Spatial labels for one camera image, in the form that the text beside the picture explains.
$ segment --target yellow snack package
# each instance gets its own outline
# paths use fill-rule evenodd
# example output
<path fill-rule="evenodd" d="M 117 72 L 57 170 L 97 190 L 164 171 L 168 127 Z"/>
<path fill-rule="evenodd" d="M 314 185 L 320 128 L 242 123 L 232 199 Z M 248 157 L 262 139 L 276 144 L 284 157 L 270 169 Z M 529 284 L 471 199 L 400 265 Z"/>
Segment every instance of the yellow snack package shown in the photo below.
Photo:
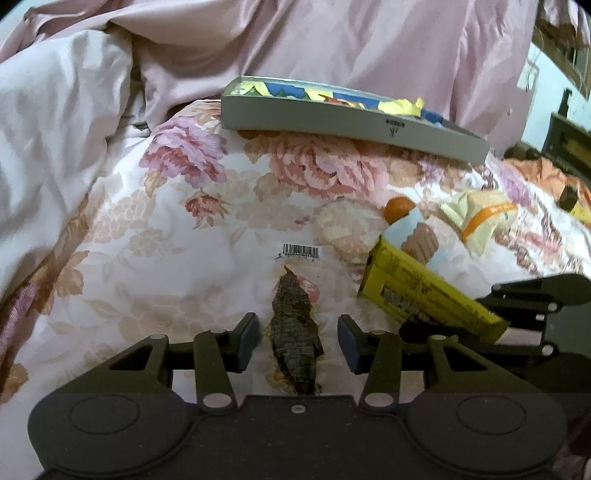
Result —
<path fill-rule="evenodd" d="M 574 208 L 570 211 L 570 214 L 583 223 L 591 223 L 591 212 L 579 202 L 575 204 Z"/>
<path fill-rule="evenodd" d="M 461 192 L 440 209 L 458 227 L 462 242 L 478 256 L 486 251 L 495 230 L 509 229 L 519 212 L 507 195 L 496 190 Z"/>
<path fill-rule="evenodd" d="M 359 294 L 400 324 L 413 318 L 433 319 L 464 328 L 486 343 L 496 342 L 509 326 L 384 237 L 369 254 Z"/>

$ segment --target wooden furniture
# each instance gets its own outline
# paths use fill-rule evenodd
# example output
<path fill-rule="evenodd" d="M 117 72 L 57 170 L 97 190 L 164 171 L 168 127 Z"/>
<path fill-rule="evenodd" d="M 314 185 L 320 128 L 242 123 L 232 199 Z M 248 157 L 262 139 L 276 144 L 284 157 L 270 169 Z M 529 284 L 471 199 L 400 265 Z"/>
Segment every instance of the wooden furniture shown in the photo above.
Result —
<path fill-rule="evenodd" d="M 542 156 L 591 187 L 591 133 L 552 113 Z"/>

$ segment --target torn brown wrapper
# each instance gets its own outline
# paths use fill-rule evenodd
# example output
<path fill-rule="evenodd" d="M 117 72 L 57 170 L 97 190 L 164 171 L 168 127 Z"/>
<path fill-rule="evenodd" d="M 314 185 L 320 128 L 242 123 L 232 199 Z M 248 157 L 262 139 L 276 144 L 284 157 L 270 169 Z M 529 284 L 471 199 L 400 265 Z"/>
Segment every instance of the torn brown wrapper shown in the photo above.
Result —
<path fill-rule="evenodd" d="M 277 390 L 282 395 L 297 395 L 296 389 L 293 385 L 285 379 L 285 375 L 281 372 L 277 365 L 274 366 L 274 369 L 267 374 L 265 377 L 267 384 L 273 389 Z M 322 385 L 316 382 L 315 394 L 322 393 Z"/>
<path fill-rule="evenodd" d="M 324 354 L 312 304 L 297 276 L 287 267 L 272 301 L 270 339 L 278 369 L 296 394 L 316 392 L 316 360 Z"/>

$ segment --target floral bedsheet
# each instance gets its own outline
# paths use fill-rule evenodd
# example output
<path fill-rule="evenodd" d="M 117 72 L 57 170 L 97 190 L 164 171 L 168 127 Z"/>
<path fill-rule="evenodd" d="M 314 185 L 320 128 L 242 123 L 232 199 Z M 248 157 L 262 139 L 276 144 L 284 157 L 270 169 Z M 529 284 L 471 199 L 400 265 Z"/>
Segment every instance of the floral bedsheet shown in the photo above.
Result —
<path fill-rule="evenodd" d="M 502 281 L 591 275 L 588 230 L 493 157 L 471 168 L 345 138 L 225 131 L 217 101 L 194 102 L 151 139 L 114 151 L 112 172 L 95 183 L 55 250 L 2 313 L 15 330 L 0 397 L 3 480 L 40 471 L 27 418 L 42 396 L 153 333 L 189 341 L 213 326 L 232 329 L 246 312 L 266 327 L 284 266 L 314 306 L 325 351 L 317 373 L 322 392 L 359 395 L 365 379 L 351 374 L 340 354 L 336 320 L 348 313 L 365 329 L 396 328 L 357 298 L 363 266 L 352 261 L 384 229 L 379 215 L 363 212 L 379 212 L 393 196 L 418 204 L 449 259 L 440 275 L 472 297 Z M 469 254 L 439 210 L 466 189 L 500 189 L 519 205 L 516 223 L 491 239 L 482 257 Z M 326 208 L 340 197 L 366 209 Z M 320 254 L 285 257 L 284 244 Z M 530 340 L 510 332 L 504 339 Z M 265 336 L 248 370 L 231 375 L 238 397 L 284 391 L 274 364 Z M 177 372 L 173 387 L 194 400 L 192 382 L 189 372 Z M 411 399 L 420 376 L 406 375 L 403 387 L 403 401 Z"/>

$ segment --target orange label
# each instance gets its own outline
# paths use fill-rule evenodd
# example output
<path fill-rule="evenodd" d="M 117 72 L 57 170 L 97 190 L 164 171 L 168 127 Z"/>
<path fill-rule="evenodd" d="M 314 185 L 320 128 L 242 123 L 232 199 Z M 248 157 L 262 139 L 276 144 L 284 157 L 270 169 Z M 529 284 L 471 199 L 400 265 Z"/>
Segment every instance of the orange label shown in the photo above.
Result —
<path fill-rule="evenodd" d="M 464 231 L 462 232 L 462 242 L 466 242 L 466 239 L 474 233 L 474 230 L 480 227 L 493 215 L 496 215 L 497 213 L 510 212 L 512 210 L 517 210 L 517 205 L 511 202 L 500 203 L 499 205 L 492 205 L 490 207 L 483 208 L 474 217 L 472 217 L 472 220 L 470 220 L 468 225 L 466 225 L 466 228 L 464 228 Z"/>

